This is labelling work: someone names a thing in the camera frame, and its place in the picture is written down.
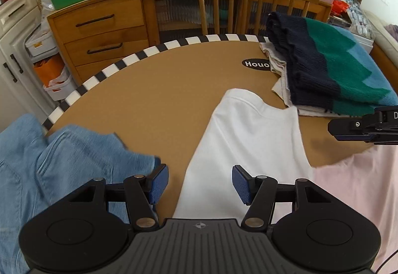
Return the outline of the pink and white t-shirt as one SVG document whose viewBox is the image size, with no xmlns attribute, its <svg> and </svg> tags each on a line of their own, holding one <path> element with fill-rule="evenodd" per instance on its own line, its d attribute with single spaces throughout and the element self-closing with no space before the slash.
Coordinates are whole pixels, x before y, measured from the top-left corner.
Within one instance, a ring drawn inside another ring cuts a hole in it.
<svg viewBox="0 0 398 274">
<path fill-rule="evenodd" d="M 373 269 L 397 269 L 397 148 L 376 145 L 336 164 L 313 168 L 305 155 L 295 108 L 265 104 L 248 90 L 228 90 L 215 108 L 189 163 L 176 218 L 242 220 L 247 212 L 231 171 L 283 184 L 307 178 L 372 221 L 381 233 Z"/>
</svg>

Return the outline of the navy green knit sweater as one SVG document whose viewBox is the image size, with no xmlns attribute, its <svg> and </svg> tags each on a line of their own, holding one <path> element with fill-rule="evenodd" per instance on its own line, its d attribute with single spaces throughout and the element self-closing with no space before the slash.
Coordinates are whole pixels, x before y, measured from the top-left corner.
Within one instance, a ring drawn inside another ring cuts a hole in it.
<svg viewBox="0 0 398 274">
<path fill-rule="evenodd" d="M 397 105 L 397 94 L 348 30 L 321 21 L 272 12 L 266 35 L 287 62 L 296 106 L 364 116 Z"/>
</svg>

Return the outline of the blue denim garment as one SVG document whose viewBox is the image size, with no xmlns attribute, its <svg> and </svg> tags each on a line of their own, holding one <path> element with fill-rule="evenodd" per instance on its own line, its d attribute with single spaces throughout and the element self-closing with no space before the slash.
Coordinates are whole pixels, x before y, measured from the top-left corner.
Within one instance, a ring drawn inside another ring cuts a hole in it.
<svg viewBox="0 0 398 274">
<path fill-rule="evenodd" d="M 134 153 L 115 134 L 68 125 L 49 137 L 25 114 L 1 132 L 1 273 L 27 273 L 23 225 L 93 178 L 122 183 L 149 175 L 160 159 Z"/>
</svg>

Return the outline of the white folded cloth under sweater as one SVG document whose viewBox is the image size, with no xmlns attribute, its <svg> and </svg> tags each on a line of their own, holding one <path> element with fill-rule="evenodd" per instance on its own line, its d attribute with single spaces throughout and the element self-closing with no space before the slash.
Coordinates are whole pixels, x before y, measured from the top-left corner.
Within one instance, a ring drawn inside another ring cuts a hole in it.
<svg viewBox="0 0 398 274">
<path fill-rule="evenodd" d="M 283 56 L 276 51 L 274 45 L 269 42 L 261 42 L 260 49 L 265 57 L 270 62 L 270 71 L 276 73 L 279 79 L 274 84 L 272 91 L 283 100 L 287 107 L 292 107 L 294 104 L 291 100 L 291 94 L 288 86 L 287 79 L 287 62 Z M 300 116 L 311 116 L 311 117 L 328 117 L 328 118 L 345 118 L 347 115 L 340 115 L 323 108 L 317 108 L 312 106 L 296 106 L 298 114 Z"/>
</svg>

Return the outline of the orange bag on floor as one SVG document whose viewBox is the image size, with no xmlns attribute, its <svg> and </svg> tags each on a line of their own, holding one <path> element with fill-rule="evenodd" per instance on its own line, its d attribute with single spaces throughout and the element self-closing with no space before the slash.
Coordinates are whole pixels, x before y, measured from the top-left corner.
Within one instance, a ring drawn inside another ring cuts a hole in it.
<svg viewBox="0 0 398 274">
<path fill-rule="evenodd" d="M 34 72 L 47 88 L 49 82 L 58 78 L 63 71 L 65 63 L 60 54 L 55 54 L 49 58 L 34 63 Z"/>
</svg>

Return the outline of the white kitchen cabinet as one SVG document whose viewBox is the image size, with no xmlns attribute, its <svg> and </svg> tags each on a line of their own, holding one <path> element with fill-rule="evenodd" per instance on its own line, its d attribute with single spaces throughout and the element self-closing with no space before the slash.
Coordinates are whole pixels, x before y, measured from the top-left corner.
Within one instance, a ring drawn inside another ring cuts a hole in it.
<svg viewBox="0 0 398 274">
<path fill-rule="evenodd" d="M 1 5 L 1 130 L 27 113 L 43 122 L 55 107 L 25 47 L 40 22 L 36 0 L 7 0 Z"/>
</svg>

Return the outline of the wooden sideboard with drawers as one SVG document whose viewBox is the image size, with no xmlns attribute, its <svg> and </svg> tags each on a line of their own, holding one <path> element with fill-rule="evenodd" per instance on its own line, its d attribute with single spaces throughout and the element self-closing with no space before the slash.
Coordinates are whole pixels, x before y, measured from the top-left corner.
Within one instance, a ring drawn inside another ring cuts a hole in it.
<svg viewBox="0 0 398 274">
<path fill-rule="evenodd" d="M 204 0 L 208 33 L 213 28 L 212 0 Z M 227 32 L 229 0 L 219 0 L 220 34 Z M 250 0 L 246 34 L 265 35 L 265 20 L 273 0 L 264 0 L 260 29 L 254 33 L 257 2 Z M 301 16 L 304 2 L 294 1 L 292 15 Z M 279 0 L 275 11 L 287 13 L 289 0 Z M 307 16 L 327 21 L 331 4 L 310 4 Z M 130 54 L 172 40 L 201 36 L 198 0 L 85 0 L 52 13 L 48 23 L 76 84 Z"/>
</svg>

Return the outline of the white storage bin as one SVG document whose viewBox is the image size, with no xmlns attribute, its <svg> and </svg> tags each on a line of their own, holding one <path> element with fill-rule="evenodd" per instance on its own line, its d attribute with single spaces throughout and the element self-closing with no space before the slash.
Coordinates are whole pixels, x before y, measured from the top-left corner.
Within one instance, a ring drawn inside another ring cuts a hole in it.
<svg viewBox="0 0 398 274">
<path fill-rule="evenodd" d="M 39 56 L 57 47 L 52 31 L 43 30 L 41 25 L 27 37 L 25 47 L 32 57 Z"/>
</svg>

